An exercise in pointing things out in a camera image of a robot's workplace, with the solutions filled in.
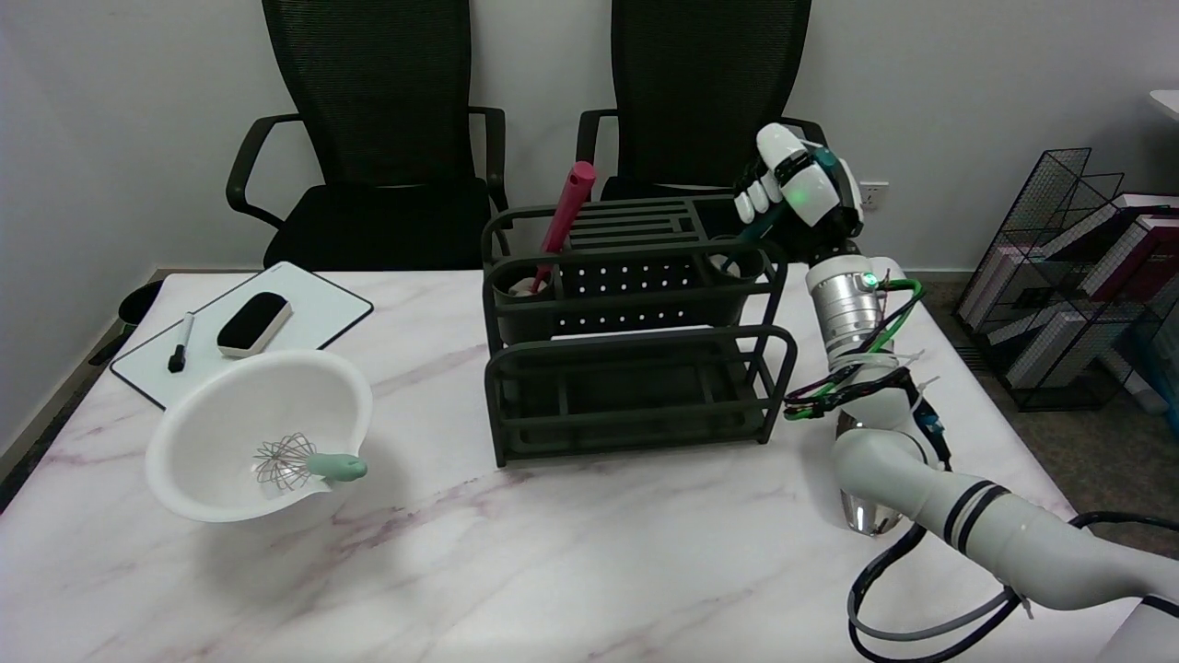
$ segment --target floor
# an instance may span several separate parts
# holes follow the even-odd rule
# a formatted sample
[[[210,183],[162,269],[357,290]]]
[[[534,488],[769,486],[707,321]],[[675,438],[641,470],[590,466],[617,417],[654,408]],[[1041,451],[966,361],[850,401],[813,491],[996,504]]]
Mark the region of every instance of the floor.
[[[961,284],[927,284],[926,306],[956,346],[968,346],[950,316]],[[1179,520],[1179,441],[1160,416],[1126,393],[1098,412],[1021,413],[999,381],[976,372],[1012,427],[1078,511],[1129,511]],[[12,500],[85,398],[98,372],[61,409],[25,459],[0,481],[0,511]],[[1179,559],[1179,534],[1139,525],[1099,526],[1118,543]]]

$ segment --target black marker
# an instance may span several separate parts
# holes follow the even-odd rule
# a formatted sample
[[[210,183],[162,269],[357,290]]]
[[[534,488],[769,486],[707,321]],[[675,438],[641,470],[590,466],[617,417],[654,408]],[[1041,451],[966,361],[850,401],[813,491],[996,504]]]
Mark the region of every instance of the black marker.
[[[180,336],[176,340],[176,352],[172,356],[167,357],[167,372],[179,373],[184,370],[184,350],[185,346],[189,344],[189,336],[192,335],[192,321],[196,316],[191,313],[184,314],[184,320],[180,321]]]

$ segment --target table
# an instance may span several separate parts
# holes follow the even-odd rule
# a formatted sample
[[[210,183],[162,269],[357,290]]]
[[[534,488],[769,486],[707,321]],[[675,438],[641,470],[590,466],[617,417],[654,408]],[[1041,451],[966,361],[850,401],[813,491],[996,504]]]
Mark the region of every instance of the table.
[[[875,268],[901,275],[890,261]],[[834,418],[779,421],[768,446],[498,471],[480,275],[325,276],[376,304],[330,347],[376,399],[362,449],[371,472],[343,508],[283,533],[171,514],[143,471],[162,412],[107,373],[0,517],[0,658],[861,661],[847,591],[901,532],[874,540],[843,524],[828,462]],[[169,277],[129,347],[245,277]],[[778,317],[801,347],[795,386],[825,374],[802,282],[792,265]],[[759,303],[746,314],[759,319]],[[914,372],[941,375],[929,395],[955,467],[1071,516],[918,307],[897,350],[921,348]],[[877,583],[864,618],[931,625],[997,589],[930,539]],[[1016,613],[960,661],[1089,661],[1132,608]],[[893,656],[933,650],[874,644]]]

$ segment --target whisk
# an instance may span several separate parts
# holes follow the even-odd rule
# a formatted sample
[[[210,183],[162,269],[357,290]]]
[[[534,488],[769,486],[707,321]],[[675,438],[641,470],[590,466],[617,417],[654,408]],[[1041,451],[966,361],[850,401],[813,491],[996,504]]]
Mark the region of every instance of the whisk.
[[[253,458],[262,461],[255,468],[258,483],[275,484],[283,491],[302,488],[312,475],[355,481],[368,474],[368,464],[355,455],[316,453],[315,445],[303,433],[286,435],[277,442],[263,442]]]

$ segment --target white wall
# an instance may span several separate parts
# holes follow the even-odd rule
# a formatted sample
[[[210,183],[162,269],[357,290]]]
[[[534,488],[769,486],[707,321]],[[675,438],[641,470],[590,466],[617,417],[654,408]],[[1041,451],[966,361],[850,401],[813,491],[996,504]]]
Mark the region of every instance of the white wall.
[[[610,2],[473,12],[472,103],[507,111],[508,195],[552,202],[580,111],[613,105]],[[1146,101],[1179,85],[1177,26],[1173,0],[815,0],[786,110],[893,183],[865,251],[971,268],[1045,149],[1092,145],[1131,186],[1177,189],[1179,124]],[[146,268],[259,262],[272,231],[229,210],[225,177],[250,123],[294,106],[255,1],[5,0],[0,28],[2,447]],[[318,180],[281,126],[250,197],[284,215]],[[55,323],[29,329],[33,311]]]
[[[0,25],[0,453],[110,327],[151,257],[111,152]]]

